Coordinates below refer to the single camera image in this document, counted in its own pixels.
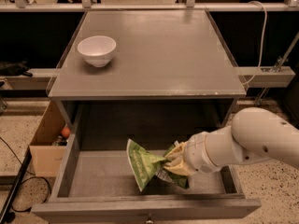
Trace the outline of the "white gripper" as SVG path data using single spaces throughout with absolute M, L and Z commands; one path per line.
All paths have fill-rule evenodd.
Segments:
M 171 162 L 164 169 L 176 175 L 194 175 L 216 173 L 221 170 L 209 158 L 206 151 L 207 132 L 193 135 L 187 142 L 181 142 L 167 154 Z

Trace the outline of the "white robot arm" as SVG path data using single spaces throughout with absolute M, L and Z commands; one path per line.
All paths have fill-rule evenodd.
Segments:
M 299 168 L 299 130 L 257 107 L 235 114 L 229 126 L 193 135 L 166 155 L 164 168 L 176 175 L 215 173 L 230 164 L 277 160 Z

